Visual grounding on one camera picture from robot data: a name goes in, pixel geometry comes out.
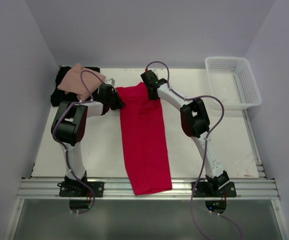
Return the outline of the aluminium rail frame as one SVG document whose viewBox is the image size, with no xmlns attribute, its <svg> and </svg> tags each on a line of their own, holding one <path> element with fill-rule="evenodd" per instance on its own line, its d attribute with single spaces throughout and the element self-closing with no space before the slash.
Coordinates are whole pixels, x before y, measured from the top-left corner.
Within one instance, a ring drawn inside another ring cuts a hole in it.
<svg viewBox="0 0 289 240">
<path fill-rule="evenodd" d="M 136 196 L 131 183 L 126 177 L 90 177 L 88 184 L 93 187 L 95 196 L 100 200 L 269 200 L 273 208 L 281 237 L 289 240 L 289 231 L 281 211 L 278 187 L 273 179 L 267 179 L 261 162 L 256 162 L 258 178 L 234 178 L 225 186 L 215 189 L 212 182 L 201 178 L 172 178 L 172 190 Z M 12 240 L 15 236 L 25 200 L 60 200 L 62 189 L 60 177 L 30 177 L 20 181 L 16 201 L 4 239 Z"/>
</svg>

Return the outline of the folded black t shirt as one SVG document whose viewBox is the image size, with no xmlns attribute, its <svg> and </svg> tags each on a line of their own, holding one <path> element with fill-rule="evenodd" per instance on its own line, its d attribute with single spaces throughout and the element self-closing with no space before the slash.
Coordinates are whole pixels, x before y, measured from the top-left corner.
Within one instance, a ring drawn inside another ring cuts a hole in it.
<svg viewBox="0 0 289 240">
<path fill-rule="evenodd" d="M 54 107 L 58 107 L 60 105 L 60 103 L 62 101 L 67 101 L 67 102 L 78 102 L 80 100 L 78 100 L 77 95 L 75 93 L 66 93 L 65 91 L 59 90 L 57 87 L 58 85 L 61 83 L 61 81 L 63 80 L 65 74 L 71 69 L 72 67 L 70 66 L 63 66 L 59 69 L 57 76 L 55 78 L 55 89 L 53 91 L 53 93 L 50 96 L 50 102 L 51 105 Z M 94 70 L 98 73 L 100 73 L 100 69 L 98 67 L 86 67 L 89 70 Z M 86 88 L 87 92 L 89 94 L 91 94 L 88 90 L 88 88 L 85 86 L 85 83 L 83 81 L 83 73 L 87 72 L 87 73 L 91 73 L 94 74 L 93 72 L 90 72 L 89 70 L 83 70 L 80 73 L 80 78 L 81 78 L 81 82 L 84 85 L 84 87 Z"/>
</svg>

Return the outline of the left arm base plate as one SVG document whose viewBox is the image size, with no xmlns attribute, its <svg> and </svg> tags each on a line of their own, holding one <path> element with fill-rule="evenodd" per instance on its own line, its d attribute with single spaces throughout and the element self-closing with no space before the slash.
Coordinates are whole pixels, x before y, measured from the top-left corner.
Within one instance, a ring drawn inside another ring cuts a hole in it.
<svg viewBox="0 0 289 240">
<path fill-rule="evenodd" d="M 88 181 L 86 178 L 80 181 L 65 178 L 64 181 L 57 184 L 60 188 L 60 197 L 91 197 L 92 189 L 96 198 L 102 198 L 104 192 L 104 182 L 103 181 Z"/>
</svg>

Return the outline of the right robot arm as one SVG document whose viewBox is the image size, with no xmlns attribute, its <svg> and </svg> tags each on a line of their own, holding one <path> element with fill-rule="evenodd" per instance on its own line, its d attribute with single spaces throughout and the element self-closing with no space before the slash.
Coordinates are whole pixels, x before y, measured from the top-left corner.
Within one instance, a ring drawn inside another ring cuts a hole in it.
<svg viewBox="0 0 289 240">
<path fill-rule="evenodd" d="M 230 179 L 210 143 L 210 119 L 203 100 L 198 97 L 186 99 L 168 87 L 166 79 L 158 79 L 152 70 L 140 76 L 150 100 L 162 99 L 179 111 L 181 128 L 193 140 L 201 155 L 207 190 L 210 195 L 219 196 L 225 191 Z"/>
</svg>

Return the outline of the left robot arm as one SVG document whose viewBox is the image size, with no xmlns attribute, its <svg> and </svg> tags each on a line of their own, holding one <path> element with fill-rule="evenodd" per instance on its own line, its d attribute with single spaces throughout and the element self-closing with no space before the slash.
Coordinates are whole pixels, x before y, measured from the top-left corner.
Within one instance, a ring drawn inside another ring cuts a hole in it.
<svg viewBox="0 0 289 240">
<path fill-rule="evenodd" d="M 107 83 L 102 83 L 90 100 L 63 101 L 58 106 L 51 134 L 62 148 L 66 165 L 65 181 L 73 181 L 70 189 L 75 195 L 84 196 L 89 189 L 88 183 L 84 181 L 87 171 L 81 152 L 87 119 L 103 116 L 109 110 L 119 110 L 124 106 L 117 90 Z"/>
</svg>

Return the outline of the folded pink t shirt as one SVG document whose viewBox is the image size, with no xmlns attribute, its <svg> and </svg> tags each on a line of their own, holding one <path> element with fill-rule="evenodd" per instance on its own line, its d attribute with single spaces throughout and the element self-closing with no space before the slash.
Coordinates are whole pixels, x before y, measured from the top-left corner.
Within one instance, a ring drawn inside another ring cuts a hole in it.
<svg viewBox="0 0 289 240">
<path fill-rule="evenodd" d="M 64 78 L 57 88 L 66 92 L 66 94 L 74 93 L 76 94 L 78 100 L 86 101 L 90 97 L 90 94 L 81 81 L 82 71 L 85 71 L 82 74 L 84 85 L 88 88 L 91 94 L 100 86 L 101 81 L 106 81 L 105 75 L 96 72 L 95 70 L 83 67 L 80 63 L 77 63 L 64 75 Z"/>
</svg>

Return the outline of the white plastic basket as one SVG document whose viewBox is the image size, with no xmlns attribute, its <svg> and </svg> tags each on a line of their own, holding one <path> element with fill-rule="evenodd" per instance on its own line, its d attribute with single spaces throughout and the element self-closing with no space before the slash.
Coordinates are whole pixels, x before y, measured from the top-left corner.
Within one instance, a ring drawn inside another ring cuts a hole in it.
<svg viewBox="0 0 289 240">
<path fill-rule="evenodd" d="M 249 61 L 243 57 L 213 56 L 205 59 L 211 94 L 226 110 L 260 106 L 262 97 Z"/>
</svg>

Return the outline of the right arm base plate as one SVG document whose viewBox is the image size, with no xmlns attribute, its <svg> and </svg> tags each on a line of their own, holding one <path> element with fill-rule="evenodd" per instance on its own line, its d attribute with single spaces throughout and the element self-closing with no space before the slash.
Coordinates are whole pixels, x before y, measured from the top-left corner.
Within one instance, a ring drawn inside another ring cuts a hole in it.
<svg viewBox="0 0 289 240">
<path fill-rule="evenodd" d="M 191 182 L 191 189 L 193 189 L 194 198 L 235 198 L 237 197 L 236 187 L 233 181 L 230 181 L 228 184 L 223 186 L 221 189 L 214 190 L 211 187 L 211 184 L 204 180 L 200 179 L 196 187 L 195 182 Z"/>
</svg>

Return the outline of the red t shirt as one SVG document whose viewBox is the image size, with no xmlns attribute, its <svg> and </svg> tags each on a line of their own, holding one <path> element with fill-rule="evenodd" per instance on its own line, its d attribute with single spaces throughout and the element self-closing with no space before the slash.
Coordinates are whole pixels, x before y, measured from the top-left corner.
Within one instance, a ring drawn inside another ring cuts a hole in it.
<svg viewBox="0 0 289 240">
<path fill-rule="evenodd" d="M 136 196 L 172 189 L 163 109 L 144 83 L 118 87 L 124 165 Z"/>
</svg>

